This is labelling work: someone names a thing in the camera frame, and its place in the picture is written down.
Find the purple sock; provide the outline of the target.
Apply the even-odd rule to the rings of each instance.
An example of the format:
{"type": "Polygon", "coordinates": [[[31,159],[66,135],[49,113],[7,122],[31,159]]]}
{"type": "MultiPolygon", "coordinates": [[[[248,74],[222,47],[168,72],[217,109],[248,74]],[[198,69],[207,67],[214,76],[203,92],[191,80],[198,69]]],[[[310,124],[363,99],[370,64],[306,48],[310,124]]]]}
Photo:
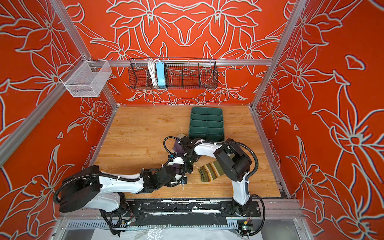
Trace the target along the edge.
{"type": "Polygon", "coordinates": [[[175,143],[173,146],[173,151],[177,155],[185,156],[187,154],[187,146],[188,146],[188,137],[185,134],[179,134],[175,138],[175,143]]]}

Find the green striped sock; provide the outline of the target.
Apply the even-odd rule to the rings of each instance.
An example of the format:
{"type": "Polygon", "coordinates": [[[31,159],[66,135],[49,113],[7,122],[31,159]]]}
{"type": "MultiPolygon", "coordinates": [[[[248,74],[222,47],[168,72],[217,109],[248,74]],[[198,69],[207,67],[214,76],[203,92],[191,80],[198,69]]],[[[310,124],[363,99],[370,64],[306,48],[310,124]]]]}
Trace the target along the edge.
{"type": "Polygon", "coordinates": [[[214,154],[216,160],[199,168],[202,182],[208,183],[226,175],[230,180],[237,181],[239,175],[234,169],[235,161],[226,154],[214,154]]]}

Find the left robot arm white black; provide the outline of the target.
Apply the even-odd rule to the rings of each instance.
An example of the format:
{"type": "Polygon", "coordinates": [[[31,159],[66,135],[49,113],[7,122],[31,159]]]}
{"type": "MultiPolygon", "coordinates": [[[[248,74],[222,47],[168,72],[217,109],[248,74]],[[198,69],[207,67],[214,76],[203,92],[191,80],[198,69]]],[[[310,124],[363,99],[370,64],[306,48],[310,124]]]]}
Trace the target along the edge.
{"type": "Polygon", "coordinates": [[[135,175],[104,173],[97,165],[88,167],[63,180],[54,193],[53,201],[61,213],[83,208],[104,213],[124,215],[129,210],[126,193],[149,194],[162,187],[176,187],[192,170],[190,164],[194,142],[186,136],[175,137],[175,145],[168,160],[158,169],[142,169],[135,175]]]}

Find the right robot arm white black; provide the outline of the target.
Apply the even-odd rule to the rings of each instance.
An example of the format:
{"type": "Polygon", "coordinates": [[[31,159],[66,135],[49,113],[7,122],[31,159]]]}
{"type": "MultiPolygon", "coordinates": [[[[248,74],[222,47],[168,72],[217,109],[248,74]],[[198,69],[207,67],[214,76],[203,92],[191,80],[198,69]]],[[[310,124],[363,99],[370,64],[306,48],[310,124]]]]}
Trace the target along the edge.
{"type": "Polygon", "coordinates": [[[199,168],[202,182],[212,182],[221,176],[229,178],[233,186],[233,206],[240,215],[245,214],[252,201],[249,178],[259,167],[257,156],[248,146],[232,139],[224,142],[192,141],[187,136],[181,136],[176,138],[173,150],[184,156],[189,171],[200,157],[214,158],[215,161],[199,168]]]}

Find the green divided plastic tray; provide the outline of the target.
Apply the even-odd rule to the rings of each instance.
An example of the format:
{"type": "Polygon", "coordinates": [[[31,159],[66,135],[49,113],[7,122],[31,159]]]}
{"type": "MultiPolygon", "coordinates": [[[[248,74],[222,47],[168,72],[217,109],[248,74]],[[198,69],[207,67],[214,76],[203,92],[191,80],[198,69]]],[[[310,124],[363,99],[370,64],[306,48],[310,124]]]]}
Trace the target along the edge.
{"type": "Polygon", "coordinates": [[[223,110],[221,108],[193,107],[189,138],[223,142],[225,140],[223,110]]]}

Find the light blue box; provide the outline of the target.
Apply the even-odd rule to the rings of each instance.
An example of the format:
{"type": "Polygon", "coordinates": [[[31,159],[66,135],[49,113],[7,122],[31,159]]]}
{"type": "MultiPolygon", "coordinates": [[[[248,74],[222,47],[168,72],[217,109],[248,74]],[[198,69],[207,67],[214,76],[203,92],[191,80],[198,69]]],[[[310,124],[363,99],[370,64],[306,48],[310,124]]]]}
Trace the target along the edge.
{"type": "Polygon", "coordinates": [[[166,87],[165,64],[163,62],[157,62],[156,70],[157,70],[158,86],[159,88],[165,88],[166,87]]]}

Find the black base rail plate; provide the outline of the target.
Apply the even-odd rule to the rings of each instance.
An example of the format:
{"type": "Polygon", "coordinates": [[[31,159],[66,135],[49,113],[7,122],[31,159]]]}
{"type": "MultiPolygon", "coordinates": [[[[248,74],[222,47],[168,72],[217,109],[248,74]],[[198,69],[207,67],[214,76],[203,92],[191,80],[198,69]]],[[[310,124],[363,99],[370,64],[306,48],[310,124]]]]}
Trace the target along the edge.
{"type": "Polygon", "coordinates": [[[128,200],[136,226],[237,228],[246,220],[260,220],[258,201],[238,207],[232,199],[136,199],[128,200]]]}

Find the clear mesh wall basket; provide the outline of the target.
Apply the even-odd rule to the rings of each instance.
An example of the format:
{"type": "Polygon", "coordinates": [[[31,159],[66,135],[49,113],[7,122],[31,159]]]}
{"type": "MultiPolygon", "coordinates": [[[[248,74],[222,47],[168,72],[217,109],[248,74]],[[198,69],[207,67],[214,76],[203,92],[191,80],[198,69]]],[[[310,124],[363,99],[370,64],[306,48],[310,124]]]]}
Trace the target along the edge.
{"type": "Polygon", "coordinates": [[[97,98],[112,75],[107,61],[88,61],[80,56],[59,77],[74,98],[97,98]]]}

